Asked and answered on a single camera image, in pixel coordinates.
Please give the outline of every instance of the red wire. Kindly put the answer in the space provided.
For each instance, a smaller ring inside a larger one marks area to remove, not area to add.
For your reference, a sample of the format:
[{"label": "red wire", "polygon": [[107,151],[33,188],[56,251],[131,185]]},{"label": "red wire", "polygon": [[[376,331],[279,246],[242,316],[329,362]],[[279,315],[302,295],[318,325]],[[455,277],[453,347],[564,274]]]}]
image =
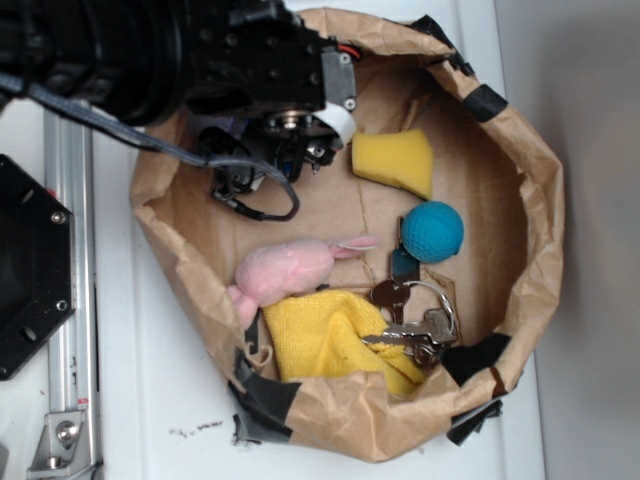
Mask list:
[{"label": "red wire", "polygon": [[358,49],[356,49],[355,47],[352,47],[350,45],[338,45],[338,50],[340,50],[341,52],[346,52],[349,55],[351,55],[352,57],[354,57],[356,60],[361,60],[362,59],[362,53],[360,53],[360,51],[358,51]]}]

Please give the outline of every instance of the gray wall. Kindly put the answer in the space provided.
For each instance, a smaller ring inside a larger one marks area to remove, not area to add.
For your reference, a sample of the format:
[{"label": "gray wall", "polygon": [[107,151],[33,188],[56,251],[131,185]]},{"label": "gray wall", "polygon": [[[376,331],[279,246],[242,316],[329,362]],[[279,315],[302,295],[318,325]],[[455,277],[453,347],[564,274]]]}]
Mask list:
[{"label": "gray wall", "polygon": [[564,162],[566,270],[537,353],[550,480],[640,475],[640,1],[496,0],[508,99]]}]

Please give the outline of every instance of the teal rubber ball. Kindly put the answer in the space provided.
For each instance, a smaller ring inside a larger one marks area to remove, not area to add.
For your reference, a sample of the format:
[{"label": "teal rubber ball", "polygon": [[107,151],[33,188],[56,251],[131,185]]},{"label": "teal rubber ball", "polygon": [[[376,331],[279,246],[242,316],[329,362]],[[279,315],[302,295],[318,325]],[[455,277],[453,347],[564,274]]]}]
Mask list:
[{"label": "teal rubber ball", "polygon": [[402,244],[421,262],[437,263],[457,254],[463,238],[462,218],[446,203],[422,203],[402,222]]}]

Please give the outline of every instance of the wire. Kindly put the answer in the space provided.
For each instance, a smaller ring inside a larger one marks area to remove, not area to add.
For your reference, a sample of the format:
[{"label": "wire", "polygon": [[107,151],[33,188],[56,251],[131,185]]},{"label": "wire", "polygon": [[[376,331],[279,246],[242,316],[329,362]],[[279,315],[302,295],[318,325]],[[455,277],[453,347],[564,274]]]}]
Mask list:
[{"label": "wire", "polygon": [[[7,90],[15,95],[23,93],[25,89],[24,82],[13,75],[0,72],[0,89]],[[250,167],[264,173],[267,177],[276,181],[287,193],[291,200],[291,210],[285,215],[271,215],[262,212],[256,212],[258,215],[256,220],[271,221],[287,221],[293,218],[300,208],[300,200],[287,177],[276,167],[252,158],[230,157],[230,156],[214,156],[204,158],[184,150],[183,148],[172,145],[158,138],[139,132],[129,125],[109,118],[105,115],[98,114],[88,108],[78,105],[76,102],[51,93],[46,88],[30,84],[26,86],[26,96],[36,101],[48,110],[70,118],[82,125],[91,127],[99,132],[109,135],[118,141],[126,143],[129,146],[143,150],[153,150],[160,153],[166,153],[176,157],[182,162],[196,167]]]}]

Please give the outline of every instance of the yellow microfiber towel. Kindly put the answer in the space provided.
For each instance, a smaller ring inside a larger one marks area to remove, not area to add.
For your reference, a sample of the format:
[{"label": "yellow microfiber towel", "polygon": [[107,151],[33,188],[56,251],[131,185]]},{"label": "yellow microfiber towel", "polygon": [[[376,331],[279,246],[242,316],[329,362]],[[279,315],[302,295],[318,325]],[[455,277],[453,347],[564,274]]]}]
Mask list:
[{"label": "yellow microfiber towel", "polygon": [[377,307],[351,292],[324,290],[289,297],[264,309],[283,381],[382,372],[389,392],[411,393],[424,374],[400,345],[366,345],[387,323]]}]

